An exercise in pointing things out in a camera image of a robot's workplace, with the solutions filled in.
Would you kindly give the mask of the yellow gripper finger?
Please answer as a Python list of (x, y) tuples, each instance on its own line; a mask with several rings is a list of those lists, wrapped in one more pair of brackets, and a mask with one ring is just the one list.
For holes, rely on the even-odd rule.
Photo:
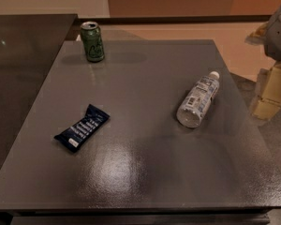
[(281, 109), (281, 62), (259, 71), (249, 110), (260, 120), (271, 120)]
[(245, 38), (245, 42), (252, 45), (263, 45), (268, 24), (265, 22)]

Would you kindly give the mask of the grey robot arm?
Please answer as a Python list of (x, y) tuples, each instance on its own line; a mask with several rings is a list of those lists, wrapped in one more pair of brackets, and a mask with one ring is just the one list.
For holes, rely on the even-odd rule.
[(281, 109), (281, 5), (269, 21), (245, 39), (251, 45), (262, 45), (265, 55), (274, 60), (269, 69), (259, 71), (251, 114), (260, 120), (271, 120)]

